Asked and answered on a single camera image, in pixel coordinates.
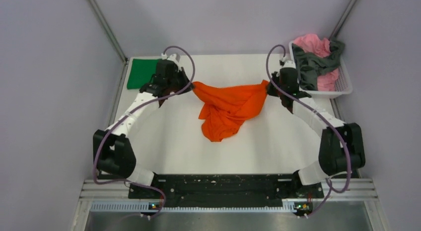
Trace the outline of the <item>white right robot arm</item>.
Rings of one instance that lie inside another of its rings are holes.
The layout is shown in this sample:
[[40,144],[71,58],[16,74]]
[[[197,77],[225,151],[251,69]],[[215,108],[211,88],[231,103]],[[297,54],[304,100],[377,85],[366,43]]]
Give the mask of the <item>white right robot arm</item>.
[[311,185],[338,174],[351,176],[366,164],[362,130],[357,123],[346,123],[320,107],[308,92],[300,90],[294,68],[282,68],[269,75],[269,96],[278,97],[292,115],[305,122],[320,138],[318,156],[292,175],[291,191],[305,197]]

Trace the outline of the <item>orange t shirt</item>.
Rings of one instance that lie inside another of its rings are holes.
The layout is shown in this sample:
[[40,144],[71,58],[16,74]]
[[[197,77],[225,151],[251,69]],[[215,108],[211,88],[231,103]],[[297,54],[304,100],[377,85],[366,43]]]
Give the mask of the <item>orange t shirt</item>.
[[247,120],[257,117],[267,98],[269,82],[231,87],[212,87],[194,82],[193,92],[204,105],[199,119],[203,135],[211,142],[236,135]]

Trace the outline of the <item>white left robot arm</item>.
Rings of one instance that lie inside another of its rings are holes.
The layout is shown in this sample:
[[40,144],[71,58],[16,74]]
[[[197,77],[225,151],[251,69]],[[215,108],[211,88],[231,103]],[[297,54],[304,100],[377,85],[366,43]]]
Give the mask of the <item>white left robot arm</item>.
[[155,72],[148,83],[137,93],[132,104],[123,115],[106,130],[97,130],[93,135],[94,166],[125,180],[140,185],[140,191],[148,198],[159,192],[159,184],[154,172],[144,168],[131,144],[130,136],[138,132],[143,122],[154,113],[163,102],[173,95],[189,92],[191,81],[184,68],[179,65],[176,54],[158,59]]

